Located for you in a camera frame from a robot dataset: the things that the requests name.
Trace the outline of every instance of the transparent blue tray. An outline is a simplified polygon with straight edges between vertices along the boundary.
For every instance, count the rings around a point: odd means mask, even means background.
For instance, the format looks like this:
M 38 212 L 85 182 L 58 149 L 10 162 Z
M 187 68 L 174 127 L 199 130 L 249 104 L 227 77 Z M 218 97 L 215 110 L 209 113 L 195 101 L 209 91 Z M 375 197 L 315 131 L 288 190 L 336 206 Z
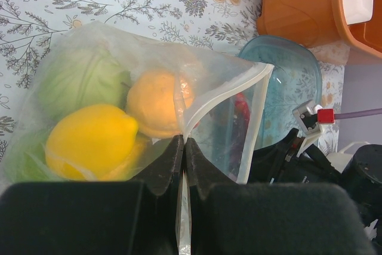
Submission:
M 299 128 L 292 111 L 300 104 L 321 102 L 322 76 L 314 55 L 301 45 L 275 36 L 259 36 L 248 42 L 238 57 L 275 65 L 255 149 L 283 139 Z

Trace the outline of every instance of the transparent plastic bag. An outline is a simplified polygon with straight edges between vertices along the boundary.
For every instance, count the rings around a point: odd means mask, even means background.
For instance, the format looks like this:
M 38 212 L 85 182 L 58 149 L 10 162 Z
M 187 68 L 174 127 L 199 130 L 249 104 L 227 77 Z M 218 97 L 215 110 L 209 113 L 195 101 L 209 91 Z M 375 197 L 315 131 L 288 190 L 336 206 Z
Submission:
M 245 182 L 272 68 L 99 22 L 74 29 L 39 65 L 1 170 L 7 183 L 128 180 L 176 134 L 221 137 L 211 111 L 244 91 L 245 136 L 229 143 Z

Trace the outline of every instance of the floral tablecloth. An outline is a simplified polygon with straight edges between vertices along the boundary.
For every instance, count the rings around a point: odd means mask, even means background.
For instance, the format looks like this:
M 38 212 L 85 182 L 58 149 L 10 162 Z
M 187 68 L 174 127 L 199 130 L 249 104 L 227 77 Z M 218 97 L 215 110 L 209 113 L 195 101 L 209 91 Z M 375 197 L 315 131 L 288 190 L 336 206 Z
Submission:
M 39 62 L 60 34 L 102 21 L 161 41 L 237 54 L 257 35 L 261 0 L 0 0 L 0 159 Z M 321 63 L 322 105 L 339 111 L 344 67 Z M 319 144 L 334 150 L 338 124 Z

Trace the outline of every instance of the cable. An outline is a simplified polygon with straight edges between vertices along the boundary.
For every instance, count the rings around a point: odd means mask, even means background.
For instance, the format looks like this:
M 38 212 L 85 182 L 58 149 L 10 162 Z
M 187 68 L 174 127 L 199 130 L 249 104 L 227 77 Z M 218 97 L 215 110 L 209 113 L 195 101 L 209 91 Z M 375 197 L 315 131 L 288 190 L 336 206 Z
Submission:
M 336 113 L 334 115 L 334 119 L 352 119 L 352 118 L 360 118 L 362 116 L 374 116 L 381 115 L 382 109 L 374 109 L 374 110 L 360 110 L 359 112 L 352 113 Z

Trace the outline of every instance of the purple cable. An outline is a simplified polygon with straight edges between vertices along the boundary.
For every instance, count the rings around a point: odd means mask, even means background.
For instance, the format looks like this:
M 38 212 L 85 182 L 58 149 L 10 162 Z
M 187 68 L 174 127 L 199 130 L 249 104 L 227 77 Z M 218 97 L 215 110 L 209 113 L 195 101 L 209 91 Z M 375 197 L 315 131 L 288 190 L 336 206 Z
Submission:
M 382 109 L 374 109 L 374 110 L 360 110 L 359 112 L 352 113 L 336 113 L 334 115 L 335 119 L 352 119 L 352 118 L 360 118 L 362 116 L 374 116 L 381 115 Z

